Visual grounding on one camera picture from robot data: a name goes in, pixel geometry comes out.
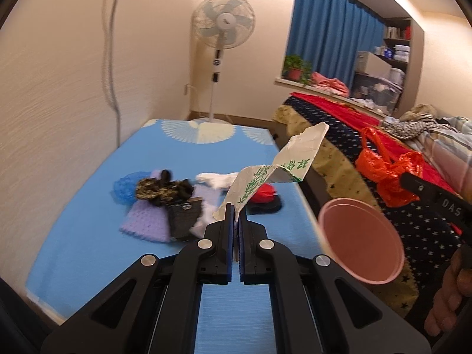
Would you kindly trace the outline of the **person's right hand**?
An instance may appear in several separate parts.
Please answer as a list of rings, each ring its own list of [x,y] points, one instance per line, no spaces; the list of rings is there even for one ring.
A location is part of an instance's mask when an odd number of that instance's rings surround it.
[[[460,249],[451,258],[442,283],[424,324],[426,333],[430,336],[452,331],[457,324],[460,304],[465,298],[471,297],[471,269],[462,267]]]

